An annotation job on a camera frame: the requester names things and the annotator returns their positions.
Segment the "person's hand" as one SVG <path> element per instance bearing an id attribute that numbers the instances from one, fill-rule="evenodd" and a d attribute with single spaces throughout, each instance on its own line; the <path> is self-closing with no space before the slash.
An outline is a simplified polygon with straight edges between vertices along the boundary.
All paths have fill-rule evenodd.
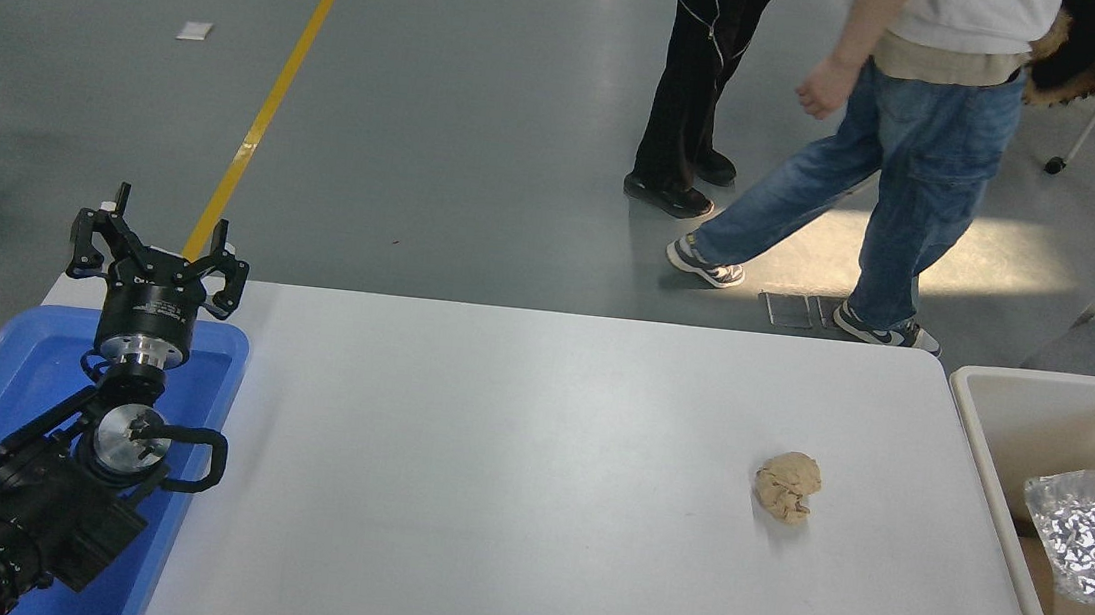
<path id="1" fill-rule="evenodd" d="M 825 59 L 815 63 L 796 90 L 803 112 L 817 120 L 825 120 L 841 108 L 851 98 L 863 62 L 860 59 L 843 60 L 835 55 L 826 55 Z"/>

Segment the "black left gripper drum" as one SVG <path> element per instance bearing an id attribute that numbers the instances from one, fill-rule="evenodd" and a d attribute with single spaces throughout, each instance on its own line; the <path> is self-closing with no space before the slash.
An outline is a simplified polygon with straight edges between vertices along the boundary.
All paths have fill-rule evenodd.
<path id="1" fill-rule="evenodd" d="M 124 336 L 150 336 L 189 350 L 198 310 L 207 293 L 200 280 L 175 282 L 184 263 L 158 253 L 137 260 L 117 254 L 107 269 L 107 294 L 101 310 L 97 343 Z"/>

